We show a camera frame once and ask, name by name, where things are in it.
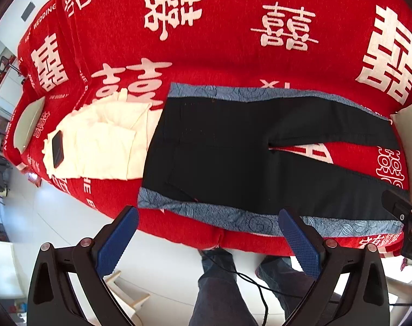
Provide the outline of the black smartphone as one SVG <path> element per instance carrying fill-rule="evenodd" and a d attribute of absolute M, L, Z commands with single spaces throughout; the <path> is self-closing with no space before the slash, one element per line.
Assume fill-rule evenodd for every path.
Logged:
<path fill-rule="evenodd" d="M 62 143 L 62 131 L 59 130 L 54 138 L 52 138 L 52 155 L 53 155 L 53 166 L 58 168 L 64 161 L 63 143 Z"/>

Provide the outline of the white oval pillow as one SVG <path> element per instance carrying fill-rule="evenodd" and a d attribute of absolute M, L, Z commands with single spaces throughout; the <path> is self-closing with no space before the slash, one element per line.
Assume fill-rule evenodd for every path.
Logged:
<path fill-rule="evenodd" d="M 44 104 L 45 97 L 43 96 L 27 105 L 18 119 L 13 136 L 13 145 L 21 154 L 25 152 L 29 141 L 31 140 L 43 112 Z"/>

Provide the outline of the black pants with grey trim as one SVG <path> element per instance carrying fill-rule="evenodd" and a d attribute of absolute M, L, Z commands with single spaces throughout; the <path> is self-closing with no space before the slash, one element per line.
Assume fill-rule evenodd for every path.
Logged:
<path fill-rule="evenodd" d="M 138 195 L 206 224 L 279 236 L 280 210 L 324 237 L 397 234 L 363 151 L 400 146 L 390 122 L 344 97 L 314 90 L 174 83 L 150 143 Z"/>

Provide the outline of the person's legs in grey trousers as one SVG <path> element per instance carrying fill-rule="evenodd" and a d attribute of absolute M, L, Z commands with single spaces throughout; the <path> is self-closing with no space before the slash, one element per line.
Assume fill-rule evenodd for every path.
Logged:
<path fill-rule="evenodd" d="M 233 255 L 225 249 L 200 250 L 203 275 L 190 325 L 256 325 L 237 284 Z M 267 255 L 255 270 L 274 290 L 286 316 L 294 311 L 314 279 L 292 268 L 289 257 Z"/>

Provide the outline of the white wooden stool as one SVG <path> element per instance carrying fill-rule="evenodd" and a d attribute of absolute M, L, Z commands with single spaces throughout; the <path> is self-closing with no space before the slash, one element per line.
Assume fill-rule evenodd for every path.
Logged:
<path fill-rule="evenodd" d="M 128 315 L 132 321 L 134 321 L 137 313 L 143 307 L 144 303 L 148 301 L 151 295 L 141 291 L 130 292 L 123 290 L 117 284 L 120 276 L 121 271 L 115 270 L 113 274 L 104 277 L 104 282 L 125 314 Z"/>

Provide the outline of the cream folded cloth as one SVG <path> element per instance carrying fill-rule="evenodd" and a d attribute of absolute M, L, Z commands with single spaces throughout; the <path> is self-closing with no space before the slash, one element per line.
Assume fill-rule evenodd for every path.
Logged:
<path fill-rule="evenodd" d="M 47 175 L 57 179 L 133 180 L 144 174 L 151 139 L 162 110 L 135 102 L 123 88 L 65 116 L 44 140 Z M 52 138 L 62 131 L 64 161 L 53 166 Z"/>

